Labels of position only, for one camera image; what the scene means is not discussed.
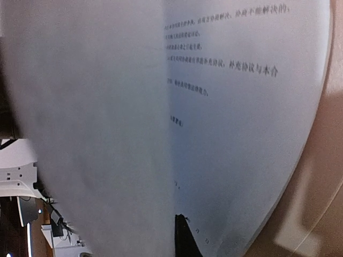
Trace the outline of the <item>printed white sheet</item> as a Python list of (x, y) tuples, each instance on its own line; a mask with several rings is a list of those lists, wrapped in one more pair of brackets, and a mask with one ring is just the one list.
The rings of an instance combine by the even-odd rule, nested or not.
[(330, 1), (164, 1), (175, 211), (203, 256), (243, 256), (323, 90)]
[(2, 1), (6, 84), (96, 256), (173, 256), (163, 1)]

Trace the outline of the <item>pink paper folder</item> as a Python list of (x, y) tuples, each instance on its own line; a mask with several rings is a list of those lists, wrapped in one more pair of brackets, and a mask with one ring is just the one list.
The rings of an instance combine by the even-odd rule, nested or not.
[(342, 1), (331, 2), (330, 60), (294, 174), (247, 256), (342, 256)]

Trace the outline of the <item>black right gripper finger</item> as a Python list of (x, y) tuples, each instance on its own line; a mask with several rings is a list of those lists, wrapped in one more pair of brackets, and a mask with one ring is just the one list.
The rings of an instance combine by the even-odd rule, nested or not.
[(182, 214), (175, 215), (174, 239), (176, 257), (203, 257)]

